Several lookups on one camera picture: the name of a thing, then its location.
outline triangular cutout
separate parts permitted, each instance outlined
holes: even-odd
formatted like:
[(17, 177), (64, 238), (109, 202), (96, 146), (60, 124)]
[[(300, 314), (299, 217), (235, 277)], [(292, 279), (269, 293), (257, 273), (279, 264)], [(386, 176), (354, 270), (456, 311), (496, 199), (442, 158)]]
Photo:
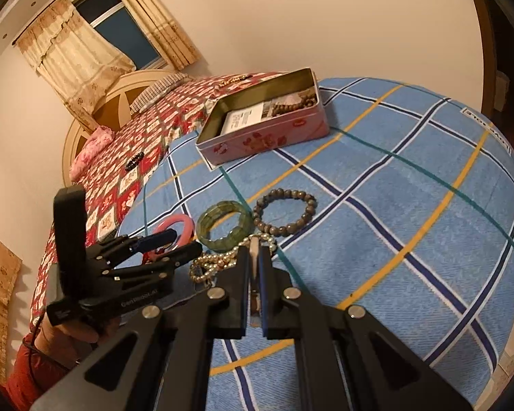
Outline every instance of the triangular cutout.
[(113, 349), (108, 351), (85, 374), (87, 382), (100, 386), (104, 390), (114, 391), (120, 382), (125, 365), (137, 343), (137, 335), (129, 334)]
[(419, 379), (417, 369), (404, 360), (381, 335), (371, 333), (369, 339), (385, 374), (385, 379), (393, 390), (397, 391)]

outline human hand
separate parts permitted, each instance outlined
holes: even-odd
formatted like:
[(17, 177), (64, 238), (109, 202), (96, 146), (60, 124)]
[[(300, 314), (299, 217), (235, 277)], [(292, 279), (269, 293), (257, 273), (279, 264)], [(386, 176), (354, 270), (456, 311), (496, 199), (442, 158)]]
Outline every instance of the human hand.
[(53, 360), (71, 369), (81, 358), (77, 342), (101, 345), (116, 333), (119, 326), (120, 317), (113, 318), (104, 325), (103, 334), (99, 335), (90, 325), (82, 323), (80, 320), (52, 326), (46, 314), (34, 345)]

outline pink pillow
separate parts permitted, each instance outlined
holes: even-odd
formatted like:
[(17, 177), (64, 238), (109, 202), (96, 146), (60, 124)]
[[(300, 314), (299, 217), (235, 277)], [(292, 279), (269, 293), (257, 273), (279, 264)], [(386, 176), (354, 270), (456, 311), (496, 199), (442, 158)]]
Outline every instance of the pink pillow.
[(106, 127), (100, 126), (89, 137), (88, 141), (84, 144), (82, 151), (71, 165), (69, 177), (71, 182), (78, 182), (85, 171), (88, 169), (89, 164), (93, 161), (101, 151), (103, 151), (114, 140), (114, 132)]

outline pink floral tin box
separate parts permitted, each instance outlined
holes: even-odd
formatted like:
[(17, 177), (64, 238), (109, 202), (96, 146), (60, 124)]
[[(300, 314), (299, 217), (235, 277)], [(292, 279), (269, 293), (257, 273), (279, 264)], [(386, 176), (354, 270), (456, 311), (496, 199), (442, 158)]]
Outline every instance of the pink floral tin box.
[[(261, 102), (266, 104), (267, 101), (278, 100), (281, 96), (305, 91), (315, 94), (315, 97), (310, 99), (313, 103), (305, 99), (307, 103), (302, 108), (279, 115), (282, 107), (276, 106), (274, 116), (263, 117), (260, 122), (253, 125), (225, 132), (229, 131), (225, 128), (226, 119), (230, 119), (229, 114), (241, 112)], [(329, 125), (316, 78), (310, 68), (304, 68), (217, 100), (202, 128), (196, 147), (211, 164), (220, 165), (269, 149), (324, 137), (328, 133)]]

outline window pane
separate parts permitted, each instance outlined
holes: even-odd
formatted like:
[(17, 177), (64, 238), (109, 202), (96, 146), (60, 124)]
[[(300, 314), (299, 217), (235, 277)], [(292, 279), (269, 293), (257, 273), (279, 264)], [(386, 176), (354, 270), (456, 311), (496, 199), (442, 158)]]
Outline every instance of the window pane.
[(126, 8), (103, 20), (95, 30), (132, 59), (138, 70), (159, 57)]
[(92, 21), (121, 2), (121, 0), (83, 0), (76, 5), (76, 9), (84, 20), (92, 23)]

